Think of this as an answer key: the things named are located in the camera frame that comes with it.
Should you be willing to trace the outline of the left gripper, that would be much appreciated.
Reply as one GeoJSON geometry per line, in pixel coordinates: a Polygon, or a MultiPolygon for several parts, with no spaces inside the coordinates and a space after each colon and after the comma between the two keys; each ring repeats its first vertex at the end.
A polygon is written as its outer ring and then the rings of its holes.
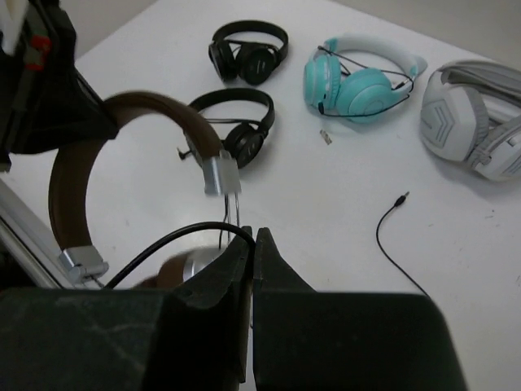
{"type": "Polygon", "coordinates": [[[77,32],[58,1],[1,3],[1,170],[33,155],[117,130],[76,68],[77,32]]]}

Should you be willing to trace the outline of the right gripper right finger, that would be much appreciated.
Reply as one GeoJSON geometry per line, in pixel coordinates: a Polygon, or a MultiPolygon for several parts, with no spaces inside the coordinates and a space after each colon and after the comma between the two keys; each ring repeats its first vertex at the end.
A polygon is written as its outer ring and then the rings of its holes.
{"type": "Polygon", "coordinates": [[[319,292],[258,231],[253,373],[259,390],[464,390],[443,314],[413,293],[319,292]]]}

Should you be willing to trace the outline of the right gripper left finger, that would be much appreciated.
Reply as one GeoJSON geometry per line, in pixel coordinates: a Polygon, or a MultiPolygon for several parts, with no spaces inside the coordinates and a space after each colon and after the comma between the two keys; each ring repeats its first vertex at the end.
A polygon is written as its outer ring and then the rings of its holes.
{"type": "Polygon", "coordinates": [[[4,390],[236,390],[252,257],[242,239],[173,289],[10,289],[4,390]]]}

